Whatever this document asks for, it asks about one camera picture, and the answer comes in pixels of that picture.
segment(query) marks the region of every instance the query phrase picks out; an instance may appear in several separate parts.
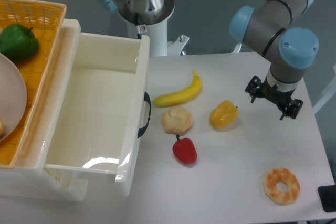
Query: white table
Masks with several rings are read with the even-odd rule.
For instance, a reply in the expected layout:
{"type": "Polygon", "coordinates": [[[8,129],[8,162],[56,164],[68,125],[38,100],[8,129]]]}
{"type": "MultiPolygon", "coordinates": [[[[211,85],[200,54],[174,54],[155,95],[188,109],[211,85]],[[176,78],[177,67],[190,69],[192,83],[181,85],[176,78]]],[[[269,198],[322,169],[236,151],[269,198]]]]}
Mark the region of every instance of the white table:
{"type": "Polygon", "coordinates": [[[280,121],[281,112],[265,99],[250,103],[244,89],[253,75],[266,76],[269,63],[254,53],[151,58],[151,98],[184,88],[191,70],[202,77],[200,94],[183,106],[194,117],[185,134],[198,160],[192,167],[173,156],[175,136],[160,125],[165,109],[153,107],[141,138],[131,194],[120,200],[109,184],[90,183],[83,202],[0,196],[1,223],[269,223],[329,219],[317,187],[333,184],[304,82],[293,98],[304,101],[297,119],[280,121]],[[223,100],[239,107],[231,126],[214,130],[208,116],[223,100]],[[263,192],[262,177],[287,167],[301,193],[289,206],[274,204],[263,192]]]}

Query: white plastic storage box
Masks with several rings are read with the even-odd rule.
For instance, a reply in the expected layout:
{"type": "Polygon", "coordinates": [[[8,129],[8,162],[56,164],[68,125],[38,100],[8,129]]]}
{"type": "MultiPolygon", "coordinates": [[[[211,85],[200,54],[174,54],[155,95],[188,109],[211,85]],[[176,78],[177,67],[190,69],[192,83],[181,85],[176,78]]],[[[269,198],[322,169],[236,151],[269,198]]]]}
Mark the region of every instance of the white plastic storage box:
{"type": "Polygon", "coordinates": [[[90,180],[130,192],[148,126],[149,37],[86,34],[65,19],[29,136],[0,194],[82,200],[90,180]]]}

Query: white plastic drawer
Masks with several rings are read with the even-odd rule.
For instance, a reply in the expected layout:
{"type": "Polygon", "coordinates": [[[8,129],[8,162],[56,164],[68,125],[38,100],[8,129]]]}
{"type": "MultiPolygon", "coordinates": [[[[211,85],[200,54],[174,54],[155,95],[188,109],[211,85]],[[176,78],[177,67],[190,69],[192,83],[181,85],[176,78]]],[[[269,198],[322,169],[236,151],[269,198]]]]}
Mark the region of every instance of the white plastic drawer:
{"type": "Polygon", "coordinates": [[[81,33],[45,161],[50,173],[108,179],[129,193],[142,127],[149,38],[81,33]]]}

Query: white plate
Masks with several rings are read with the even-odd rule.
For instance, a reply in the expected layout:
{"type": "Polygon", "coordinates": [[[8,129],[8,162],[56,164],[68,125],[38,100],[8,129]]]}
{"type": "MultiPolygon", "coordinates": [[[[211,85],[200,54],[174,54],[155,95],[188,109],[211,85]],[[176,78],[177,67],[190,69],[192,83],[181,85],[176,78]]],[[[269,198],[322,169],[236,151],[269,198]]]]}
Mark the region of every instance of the white plate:
{"type": "Polygon", "coordinates": [[[0,141],[19,124],[26,103],[27,90],[20,71],[6,56],[0,54],[0,119],[5,127],[0,141]]]}

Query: wicker basket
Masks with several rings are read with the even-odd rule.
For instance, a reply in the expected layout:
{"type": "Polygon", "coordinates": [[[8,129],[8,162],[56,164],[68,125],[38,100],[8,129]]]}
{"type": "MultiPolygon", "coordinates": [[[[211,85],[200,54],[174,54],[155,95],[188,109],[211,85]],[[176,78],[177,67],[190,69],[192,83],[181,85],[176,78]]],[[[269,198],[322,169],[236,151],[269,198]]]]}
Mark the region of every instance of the wicker basket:
{"type": "Polygon", "coordinates": [[[33,57],[16,64],[26,83],[27,104],[18,126],[0,143],[0,168],[14,167],[27,137],[65,12],[64,4],[38,0],[0,0],[0,28],[14,23],[32,27],[40,44],[33,57]]]}

